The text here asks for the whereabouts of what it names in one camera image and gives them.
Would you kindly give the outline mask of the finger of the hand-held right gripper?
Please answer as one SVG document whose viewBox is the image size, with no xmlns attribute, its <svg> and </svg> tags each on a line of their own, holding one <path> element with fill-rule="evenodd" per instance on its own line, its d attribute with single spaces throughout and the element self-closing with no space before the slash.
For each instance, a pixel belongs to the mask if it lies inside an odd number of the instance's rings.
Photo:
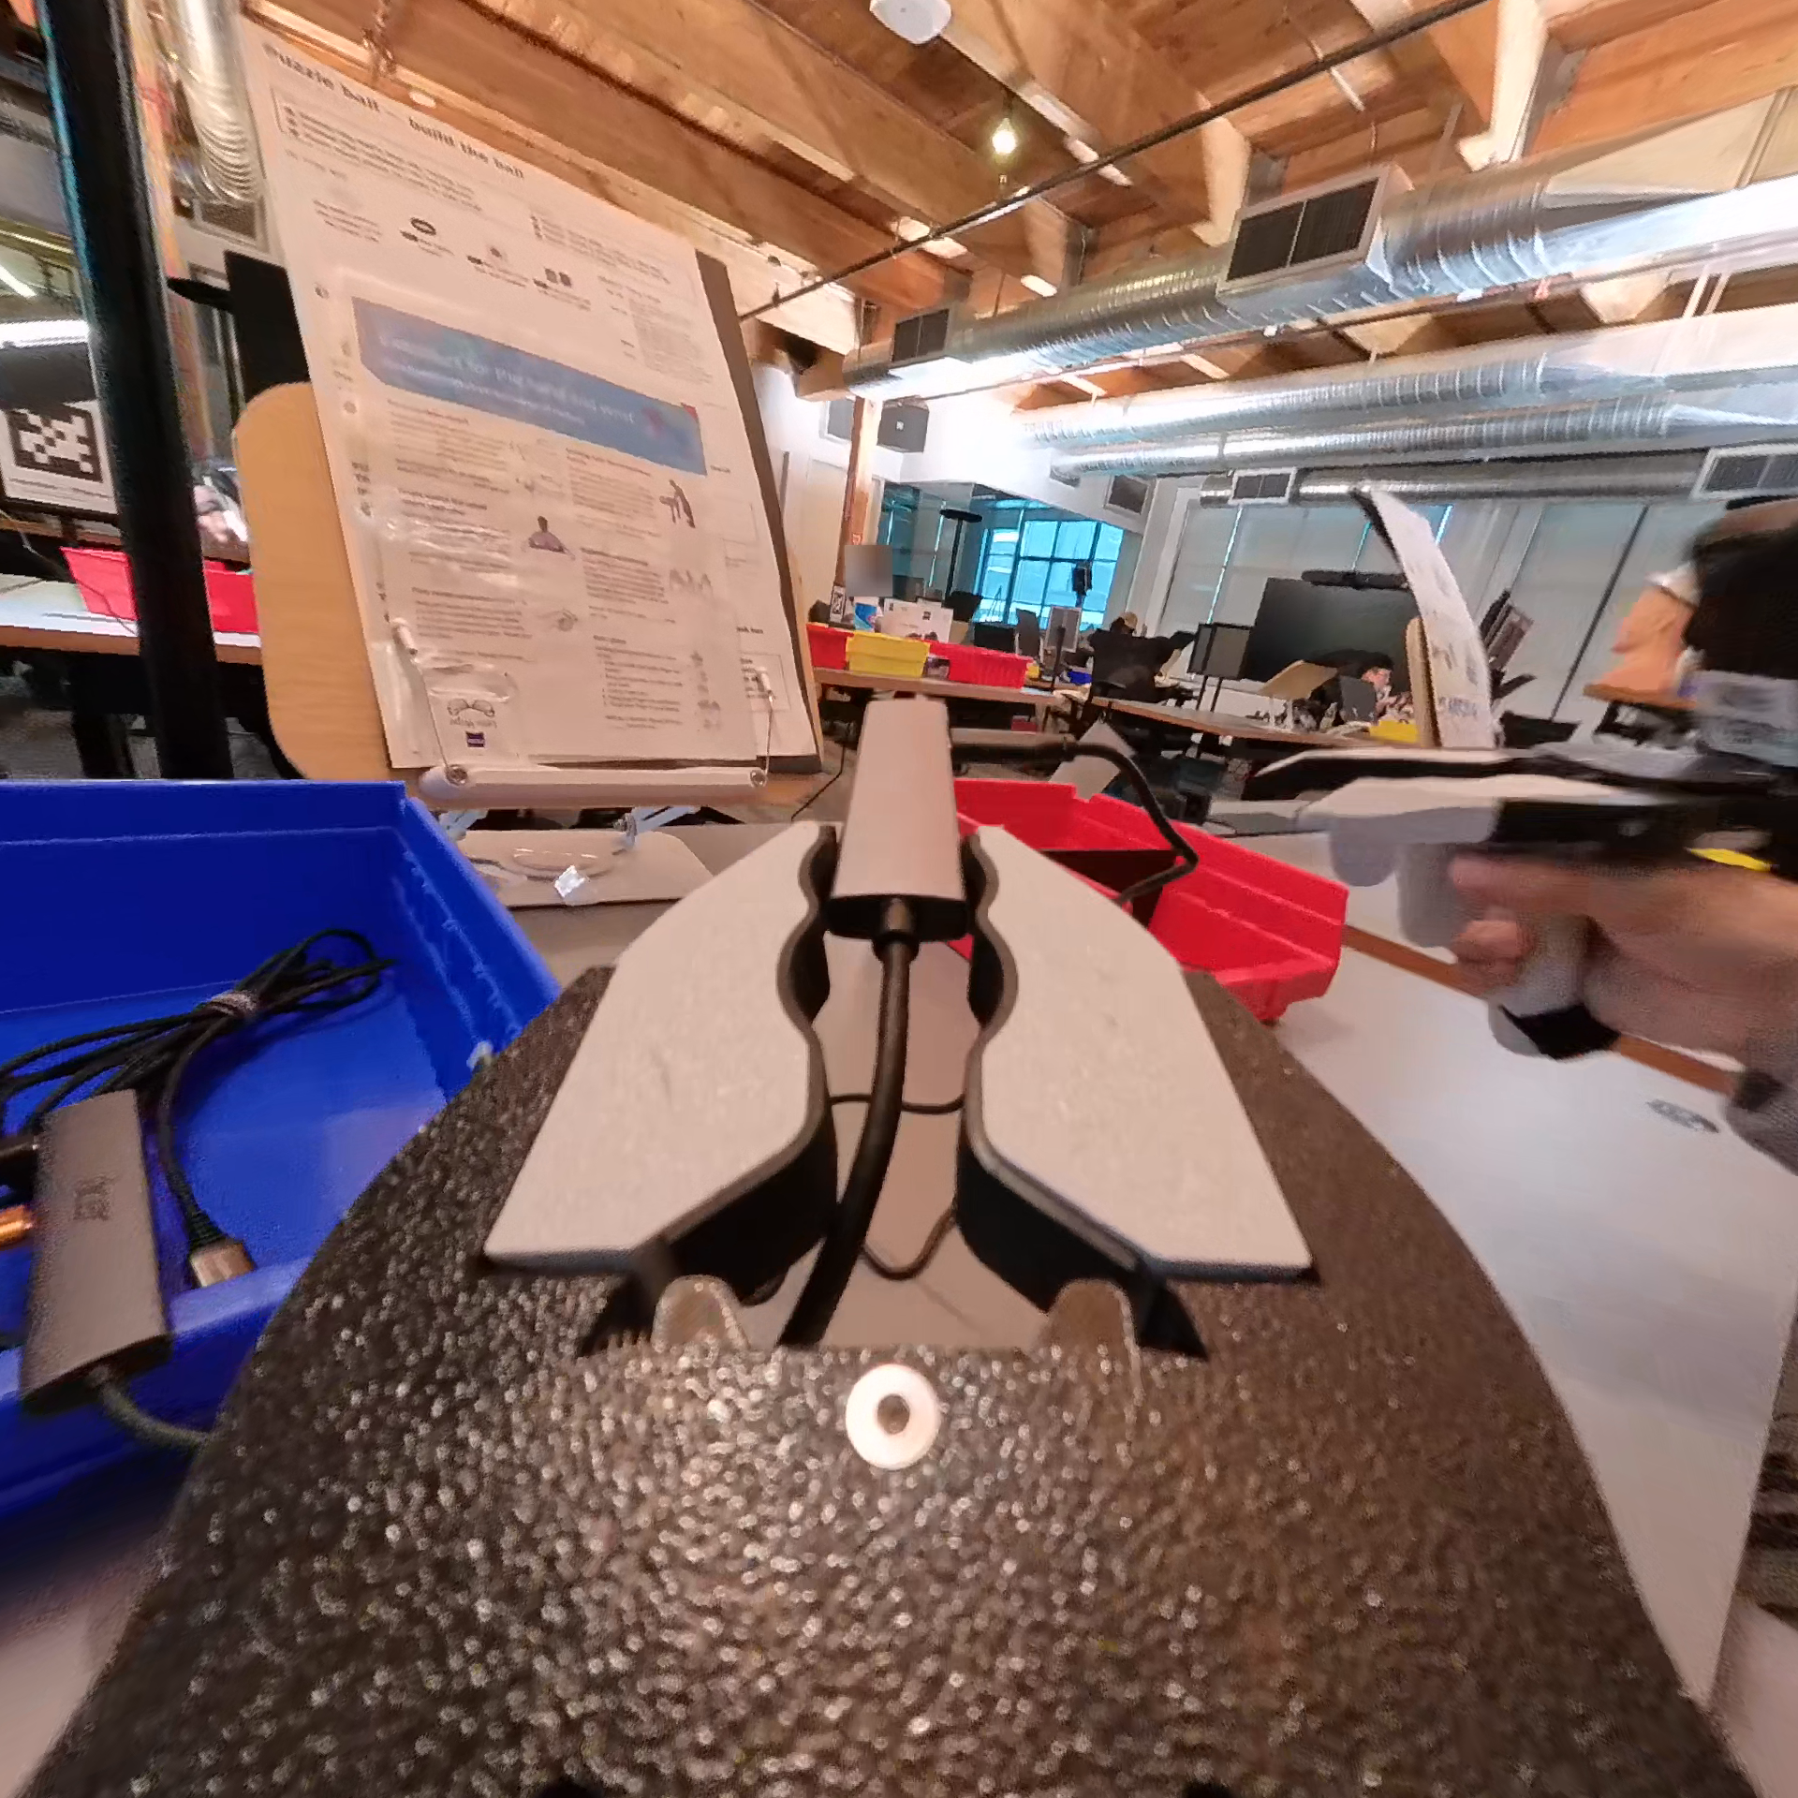
<svg viewBox="0 0 1798 1798">
<path fill-rule="evenodd" d="M 1527 756 L 1506 749 L 1422 749 L 1360 745 L 1301 749 L 1267 762 L 1252 775 L 1259 799 L 1305 799 L 1338 792 L 1357 779 L 1483 779 L 1498 780 L 1495 796 L 1506 802 L 1548 796 L 1548 779 Z"/>
<path fill-rule="evenodd" d="M 1395 884 L 1408 943 L 1444 950 L 1469 921 L 1452 865 L 1491 838 L 1504 797 L 1506 777 L 1361 777 L 1304 802 L 1298 820 L 1330 841 L 1344 884 Z"/>
</svg>

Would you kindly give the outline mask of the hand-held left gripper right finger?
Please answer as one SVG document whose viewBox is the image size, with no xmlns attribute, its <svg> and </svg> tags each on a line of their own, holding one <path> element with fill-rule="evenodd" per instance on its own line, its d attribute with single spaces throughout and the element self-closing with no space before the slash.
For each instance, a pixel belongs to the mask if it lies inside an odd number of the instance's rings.
<svg viewBox="0 0 1798 1798">
<path fill-rule="evenodd" d="M 1014 1286 L 1071 1248 L 1124 1281 L 1292 1279 L 1313 1249 L 1177 958 L 999 826 L 965 841 L 974 898 L 962 1136 L 967 1244 Z"/>
</svg>

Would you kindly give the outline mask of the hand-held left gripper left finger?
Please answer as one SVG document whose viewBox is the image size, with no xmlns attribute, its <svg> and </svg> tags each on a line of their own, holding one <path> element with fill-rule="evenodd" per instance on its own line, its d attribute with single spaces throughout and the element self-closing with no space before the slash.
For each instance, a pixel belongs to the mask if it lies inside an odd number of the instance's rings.
<svg viewBox="0 0 1798 1798">
<path fill-rule="evenodd" d="M 786 1278 L 840 1199 L 817 1014 L 840 859 L 800 822 L 617 961 L 484 1256 L 530 1274 Z"/>
</svg>

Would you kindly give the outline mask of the red plastic bin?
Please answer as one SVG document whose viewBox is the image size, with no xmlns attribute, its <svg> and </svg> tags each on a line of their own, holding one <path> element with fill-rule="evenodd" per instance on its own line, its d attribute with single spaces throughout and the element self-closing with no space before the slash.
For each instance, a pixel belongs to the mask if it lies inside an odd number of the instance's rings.
<svg viewBox="0 0 1798 1798">
<path fill-rule="evenodd" d="M 1068 780 L 957 779 L 954 799 L 963 834 L 999 826 L 1104 893 L 1176 862 L 1148 810 L 1104 794 L 1085 797 Z M 1137 905 L 1148 931 L 1259 1020 L 1325 996 L 1343 961 L 1346 884 L 1193 824 L 1177 833 L 1199 859 Z"/>
</svg>

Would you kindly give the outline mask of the blue plastic bin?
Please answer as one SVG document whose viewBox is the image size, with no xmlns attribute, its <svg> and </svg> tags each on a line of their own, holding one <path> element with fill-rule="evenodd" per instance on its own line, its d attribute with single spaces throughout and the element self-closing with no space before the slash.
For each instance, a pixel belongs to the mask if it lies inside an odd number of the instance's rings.
<svg viewBox="0 0 1798 1798">
<path fill-rule="evenodd" d="M 245 986 L 310 945 L 378 958 L 368 995 L 258 1017 L 206 1048 L 173 1102 L 190 1197 L 249 1270 L 202 1286 L 178 1199 L 150 1174 L 170 1356 L 136 1404 L 210 1422 L 264 1325 L 389 1158 L 557 995 L 545 962 L 396 782 L 4 780 L 4 1522 L 79 1484 L 141 1481 L 154 1451 L 93 1402 L 20 1399 L 33 1270 L 29 1116 L 18 1079 Z"/>
</svg>

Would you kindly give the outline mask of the grey USB hub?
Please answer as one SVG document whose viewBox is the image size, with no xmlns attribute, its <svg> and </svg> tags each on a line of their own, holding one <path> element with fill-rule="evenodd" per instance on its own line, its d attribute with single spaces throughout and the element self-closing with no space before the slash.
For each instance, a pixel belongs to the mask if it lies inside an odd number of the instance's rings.
<svg viewBox="0 0 1798 1798">
<path fill-rule="evenodd" d="M 87 1402 L 102 1376 L 164 1362 L 173 1346 L 133 1092 L 47 1115 L 33 1207 L 18 1397 L 26 1412 L 51 1414 Z"/>
<path fill-rule="evenodd" d="M 825 920 L 835 934 L 866 942 L 967 933 L 944 701 L 911 695 L 866 707 Z"/>
</svg>

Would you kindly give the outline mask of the person's right hand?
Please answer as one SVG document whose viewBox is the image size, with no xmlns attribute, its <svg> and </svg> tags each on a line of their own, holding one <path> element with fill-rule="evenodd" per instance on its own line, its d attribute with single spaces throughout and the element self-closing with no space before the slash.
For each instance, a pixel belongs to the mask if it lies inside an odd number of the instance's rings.
<svg viewBox="0 0 1798 1798">
<path fill-rule="evenodd" d="M 1452 955 L 1483 996 L 1508 990 L 1557 925 L 1584 925 L 1584 1003 L 1621 1034 L 1794 1072 L 1796 888 L 1708 859 L 1590 867 L 1462 856 L 1470 910 Z"/>
</svg>

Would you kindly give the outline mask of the curved paper sign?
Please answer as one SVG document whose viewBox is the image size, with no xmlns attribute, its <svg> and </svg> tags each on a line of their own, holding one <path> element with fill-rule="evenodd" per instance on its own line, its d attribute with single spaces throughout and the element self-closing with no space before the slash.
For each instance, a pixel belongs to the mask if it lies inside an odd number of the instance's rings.
<svg viewBox="0 0 1798 1798">
<path fill-rule="evenodd" d="M 1412 595 L 1408 630 L 1412 722 L 1435 749 L 1498 746 L 1488 646 L 1426 517 L 1389 488 L 1367 486 L 1361 507 L 1378 526 Z"/>
</svg>

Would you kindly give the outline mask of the printed instruction sheets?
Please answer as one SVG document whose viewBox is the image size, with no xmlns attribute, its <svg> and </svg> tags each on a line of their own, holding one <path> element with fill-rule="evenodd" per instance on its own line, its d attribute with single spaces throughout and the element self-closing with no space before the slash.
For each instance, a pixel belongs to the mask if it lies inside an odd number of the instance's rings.
<svg viewBox="0 0 1798 1798">
<path fill-rule="evenodd" d="M 389 760 L 813 765 L 724 269 L 266 26 L 240 62 Z"/>
</svg>

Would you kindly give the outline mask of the wooden document board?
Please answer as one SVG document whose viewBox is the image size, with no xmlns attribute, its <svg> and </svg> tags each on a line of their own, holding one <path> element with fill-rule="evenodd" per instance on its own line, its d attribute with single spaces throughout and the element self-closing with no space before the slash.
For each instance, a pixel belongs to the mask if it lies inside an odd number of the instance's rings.
<svg viewBox="0 0 1798 1798">
<path fill-rule="evenodd" d="M 798 714 L 813 735 L 809 750 L 771 763 L 757 802 L 786 807 L 796 817 L 828 782 L 813 666 L 730 276 L 711 255 L 699 255 L 698 265 L 748 431 L 759 534 L 780 573 Z M 389 758 L 312 387 L 272 381 L 276 371 L 298 371 L 303 359 L 291 283 L 280 265 L 249 255 L 230 252 L 227 269 L 234 324 L 250 347 L 252 394 L 238 421 L 236 446 L 276 745 L 306 779 L 400 780 L 418 792 L 421 768 L 398 768 Z"/>
</svg>

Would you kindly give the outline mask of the black metal pole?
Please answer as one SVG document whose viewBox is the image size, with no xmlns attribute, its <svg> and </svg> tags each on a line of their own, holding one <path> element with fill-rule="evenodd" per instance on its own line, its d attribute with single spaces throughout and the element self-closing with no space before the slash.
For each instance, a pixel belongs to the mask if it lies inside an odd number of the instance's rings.
<svg viewBox="0 0 1798 1798">
<path fill-rule="evenodd" d="M 42 2 L 36 29 L 159 763 L 167 779 L 232 779 L 127 17 L 111 2 Z"/>
</svg>

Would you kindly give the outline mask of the black white marker sign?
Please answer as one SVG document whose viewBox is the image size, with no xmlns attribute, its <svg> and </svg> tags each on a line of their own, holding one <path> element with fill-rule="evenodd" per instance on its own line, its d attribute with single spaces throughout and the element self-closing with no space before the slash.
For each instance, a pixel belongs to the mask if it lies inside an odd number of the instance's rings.
<svg viewBox="0 0 1798 1798">
<path fill-rule="evenodd" d="M 2 408 L 2 488 L 11 503 L 113 520 L 117 505 L 98 401 Z"/>
</svg>

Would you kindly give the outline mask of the black wall monitor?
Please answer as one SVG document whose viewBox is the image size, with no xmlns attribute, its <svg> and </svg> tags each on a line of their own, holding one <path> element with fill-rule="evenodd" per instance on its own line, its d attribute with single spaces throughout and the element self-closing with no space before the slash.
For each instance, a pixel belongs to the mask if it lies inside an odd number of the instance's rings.
<svg viewBox="0 0 1798 1798">
<path fill-rule="evenodd" d="M 1240 679 L 1269 682 L 1291 664 L 1361 654 L 1385 657 L 1394 688 L 1407 690 L 1407 628 L 1414 619 L 1416 599 L 1407 585 L 1271 576 L 1247 625 Z"/>
</svg>

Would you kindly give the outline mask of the silver air duct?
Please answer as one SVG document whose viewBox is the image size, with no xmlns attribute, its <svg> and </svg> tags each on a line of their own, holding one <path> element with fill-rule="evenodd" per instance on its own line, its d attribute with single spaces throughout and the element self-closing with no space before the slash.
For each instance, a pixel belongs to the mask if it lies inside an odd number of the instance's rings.
<svg viewBox="0 0 1798 1798">
<path fill-rule="evenodd" d="M 1301 374 L 1104 395 L 1018 411 L 1056 463 L 1230 435 L 1292 436 L 1323 423 L 1483 420 L 1624 397 L 1740 395 L 1791 387 L 1796 304 L 1719 309 L 1529 339 L 1385 356 Z"/>
<path fill-rule="evenodd" d="M 888 345 L 845 356 L 843 383 L 879 399 L 937 397 L 1538 283 L 1781 255 L 1794 247 L 1794 135 L 1755 145 L 1765 118 L 1714 113 L 1407 192 L 1365 172 L 1274 200 L 1216 252 L 1148 261 L 988 319 L 904 319 Z"/>
</svg>

